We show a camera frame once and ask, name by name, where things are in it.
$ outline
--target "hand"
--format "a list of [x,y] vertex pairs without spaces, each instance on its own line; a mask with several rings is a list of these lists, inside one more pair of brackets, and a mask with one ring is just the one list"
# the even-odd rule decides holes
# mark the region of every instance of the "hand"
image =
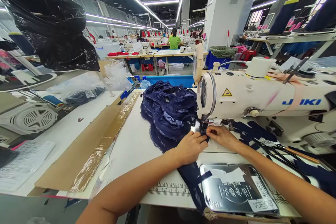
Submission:
[[198,155],[208,147],[208,143],[204,141],[206,138],[207,136],[201,136],[199,132],[190,131],[176,148],[171,149],[172,157],[177,160],[179,167],[198,159]]
[[244,146],[225,126],[208,126],[206,134],[223,147],[238,152]]

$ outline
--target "juki logo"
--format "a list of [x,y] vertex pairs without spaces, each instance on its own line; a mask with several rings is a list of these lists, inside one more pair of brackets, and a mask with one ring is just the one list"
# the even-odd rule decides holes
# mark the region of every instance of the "juki logo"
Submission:
[[[300,105],[319,105],[321,103],[321,99],[302,99],[300,102]],[[283,101],[282,105],[291,105],[293,103],[293,99],[290,99],[289,101]]]

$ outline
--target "yellow warning triangle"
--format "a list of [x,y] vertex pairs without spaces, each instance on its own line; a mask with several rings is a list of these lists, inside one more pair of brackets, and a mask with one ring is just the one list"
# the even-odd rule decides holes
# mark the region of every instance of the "yellow warning triangle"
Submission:
[[228,89],[225,89],[224,94],[222,96],[232,96]]

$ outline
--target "forearm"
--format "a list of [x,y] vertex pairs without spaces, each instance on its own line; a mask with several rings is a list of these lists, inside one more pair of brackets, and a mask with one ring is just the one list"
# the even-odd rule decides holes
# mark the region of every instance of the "forearm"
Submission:
[[87,206],[77,224],[115,223],[119,216],[138,204],[154,184],[180,166],[172,151],[113,180]]
[[242,144],[237,152],[311,224],[334,223],[336,199]]

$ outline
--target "scissors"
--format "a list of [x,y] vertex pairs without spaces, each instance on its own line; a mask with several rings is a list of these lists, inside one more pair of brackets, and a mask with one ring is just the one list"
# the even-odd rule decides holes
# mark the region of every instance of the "scissors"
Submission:
[[296,166],[290,161],[288,160],[287,158],[284,157],[284,155],[282,155],[280,152],[278,152],[277,150],[281,150],[283,152],[285,152],[286,154],[288,155],[291,155],[292,157],[294,157],[295,159],[303,162],[300,158],[298,158],[296,155],[294,155],[293,153],[289,152],[288,150],[286,150],[285,148],[283,148],[281,145],[276,145],[274,143],[272,143],[271,141],[268,141],[268,142],[271,142],[272,143],[272,146],[268,146],[264,143],[262,143],[261,141],[257,140],[256,138],[253,138],[252,139],[256,144],[258,144],[260,146],[260,148],[262,148],[267,155],[275,158],[276,160],[280,161],[281,163],[289,166],[290,168],[292,168],[293,170],[295,170],[297,173],[300,174],[300,176],[306,180],[308,183],[310,183],[310,179],[308,178],[308,176],[299,171]]

